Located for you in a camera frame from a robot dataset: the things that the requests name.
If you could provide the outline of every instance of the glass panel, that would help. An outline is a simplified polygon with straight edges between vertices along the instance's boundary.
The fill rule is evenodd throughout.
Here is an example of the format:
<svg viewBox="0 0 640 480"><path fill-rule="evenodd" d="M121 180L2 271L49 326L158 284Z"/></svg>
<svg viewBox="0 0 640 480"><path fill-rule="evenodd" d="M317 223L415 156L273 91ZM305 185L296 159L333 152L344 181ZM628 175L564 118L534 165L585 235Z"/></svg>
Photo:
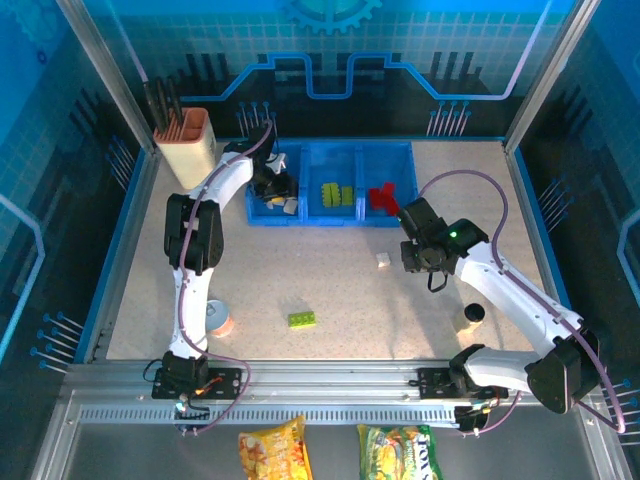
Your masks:
<svg viewBox="0 0 640 480"><path fill-rule="evenodd" d="M54 2L0 2L0 31L0 477L21 479L85 323L138 146Z"/></svg>
<svg viewBox="0 0 640 480"><path fill-rule="evenodd" d="M568 297L611 332L614 384L640 382L640 4L603 0L521 150ZM619 392L629 391L620 385ZM625 395L638 441L637 400ZM636 462L638 448L635 449Z"/></svg>
<svg viewBox="0 0 640 480"><path fill-rule="evenodd" d="M502 136L573 5L86 3L141 105L141 80L171 75L221 137L244 135L252 101L288 137Z"/></svg>

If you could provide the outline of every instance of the blue edge trim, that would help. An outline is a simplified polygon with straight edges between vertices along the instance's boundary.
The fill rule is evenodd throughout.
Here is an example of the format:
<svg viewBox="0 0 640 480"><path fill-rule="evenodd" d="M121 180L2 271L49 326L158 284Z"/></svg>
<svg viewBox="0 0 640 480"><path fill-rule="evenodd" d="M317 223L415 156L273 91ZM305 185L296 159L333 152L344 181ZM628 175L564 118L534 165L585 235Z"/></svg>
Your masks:
<svg viewBox="0 0 640 480"><path fill-rule="evenodd" d="M564 281L562 280L562 275L560 274L560 268L558 267L556 254L553 252L553 247L551 246L549 233L544 226L542 212L540 211L538 200L536 199L536 194L533 190L533 183L531 183L531 177L529 176L529 171L527 170L527 166L524 163L524 157L522 156L520 147L516 149L515 157L516 163L518 165L518 170L520 170L520 175L522 175L522 183L524 183L524 189L527 194L527 198L529 199L531 210L533 211L533 218L536 222L536 228L538 229L538 233L540 234L542 248L544 249L544 253L547 256L547 262L549 263L549 268L551 269L551 276L553 277L553 282L556 285L558 300L560 300L560 303L565 307L571 308L569 295L567 295L567 289L564 286Z"/></svg>
<svg viewBox="0 0 640 480"><path fill-rule="evenodd" d="M100 304L102 303L102 297L104 296L104 291L107 286L107 280L109 279L109 274L111 273L111 268L113 267L113 261L116 256L116 251L118 250L118 245L120 244L120 239L122 238L124 224L127 220L127 216L129 215L129 210L131 209L131 204L133 202L133 196L138 185L138 180L140 179L140 172L142 171L142 167L144 164L144 157L145 152L144 150L140 149L138 160L131 177L131 182L129 183L129 189L127 190L127 194L124 197L122 209L120 210L120 215L118 216L118 222L116 223L116 228L113 232L113 236L111 237L111 243L109 244L109 250L107 250L107 256L104 260L104 264L102 265L102 272L100 273L98 285L96 286L96 292L93 295L91 307L89 308L89 313L87 314L87 321L85 322L84 328L82 329L82 336L80 337L80 341L78 342L78 348L76 349L73 363L84 363L84 356L87 352L87 349L89 348L91 335L96 324L98 309L100 308Z"/></svg>
<svg viewBox="0 0 640 480"><path fill-rule="evenodd" d="M129 215L131 203L133 202L133 195L135 193L138 180L140 178L140 171L142 170L144 155L145 155L144 151L140 150L140 154L138 155L138 161L136 162L136 168L133 171L131 185L124 198L122 210L120 211L120 216L118 217L118 223L116 224L115 231L113 232L113 237L111 238L111 244L109 245L109 250L107 251L107 257L105 258L104 265L102 267L102 273L100 274L100 279L98 280L96 293L93 296L93 301L91 302L91 308L89 309L89 314L87 315L87 321L85 323L84 329L82 330L82 336L80 337L80 342L78 343L78 349L76 350L76 355L73 360L74 363L84 363L83 358L87 352L87 349L89 348L91 334L93 332L93 328L96 323L98 308L100 307L100 303L104 295L107 279L111 272L111 267L113 266L116 250L118 249L118 244L120 243L120 239L122 238L124 224L127 219L127 216ZM531 183L531 177L529 177L529 172L527 171L527 167L524 163L524 158L522 156L522 152L520 151L520 148L516 149L515 158L516 158L516 163L518 165L518 169L520 170L520 175L522 175L522 181L524 183L524 188L527 194L527 198L529 199L529 203L531 204L531 210L533 211L533 217L536 222L536 227L540 234L542 247L544 249L545 255L547 256L549 268L551 269L551 276L553 277L556 290L558 291L558 297L559 297L558 299L560 300L560 303L562 303L564 306L566 306L567 308L571 308L571 303L569 302L569 296L567 295L567 290L565 288L564 281L562 280L562 275L560 274L560 268L558 267L558 261L556 260L555 253L553 252L553 247L551 246L551 239L549 238L549 234L547 233L547 230L544 227L544 220L542 219L542 213L540 212L540 207L538 206L538 202L536 201L536 195L533 190L533 184Z"/></svg>

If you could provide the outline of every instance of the yellow snack bag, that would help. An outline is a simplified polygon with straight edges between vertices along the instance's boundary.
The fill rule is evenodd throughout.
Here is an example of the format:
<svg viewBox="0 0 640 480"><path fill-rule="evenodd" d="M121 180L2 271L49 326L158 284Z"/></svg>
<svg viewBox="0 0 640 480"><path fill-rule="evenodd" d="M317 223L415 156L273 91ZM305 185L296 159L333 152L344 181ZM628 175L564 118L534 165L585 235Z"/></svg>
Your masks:
<svg viewBox="0 0 640 480"><path fill-rule="evenodd" d="M238 449L249 480L313 480L304 443L304 416L271 430L241 433Z"/></svg>

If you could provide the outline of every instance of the pen holder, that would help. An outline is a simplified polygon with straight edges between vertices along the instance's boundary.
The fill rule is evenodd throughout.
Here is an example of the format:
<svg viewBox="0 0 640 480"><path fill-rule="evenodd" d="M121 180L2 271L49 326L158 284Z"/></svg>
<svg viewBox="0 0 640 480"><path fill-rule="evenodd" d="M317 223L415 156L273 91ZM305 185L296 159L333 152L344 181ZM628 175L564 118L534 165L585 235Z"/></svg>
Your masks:
<svg viewBox="0 0 640 480"><path fill-rule="evenodd" d="M215 167L216 137L204 108L183 108L184 122L178 124L173 111L169 128L153 134L158 148L185 190L191 190Z"/></svg>

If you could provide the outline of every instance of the small white block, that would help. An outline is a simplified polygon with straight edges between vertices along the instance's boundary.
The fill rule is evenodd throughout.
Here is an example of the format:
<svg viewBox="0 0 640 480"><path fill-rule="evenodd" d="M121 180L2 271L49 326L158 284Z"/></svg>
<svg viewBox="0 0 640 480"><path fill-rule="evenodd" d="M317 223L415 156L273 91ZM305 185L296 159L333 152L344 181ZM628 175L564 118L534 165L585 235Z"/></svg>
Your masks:
<svg viewBox="0 0 640 480"><path fill-rule="evenodd" d="M298 200L296 200L295 198L290 198L289 200L287 200L287 203L284 204L284 208L282 210L284 210L284 213L288 213L289 215L295 215L297 208Z"/></svg>
<svg viewBox="0 0 640 480"><path fill-rule="evenodd" d="M384 268L391 265L391 259L387 252L376 254L376 260L378 260L378 268Z"/></svg>

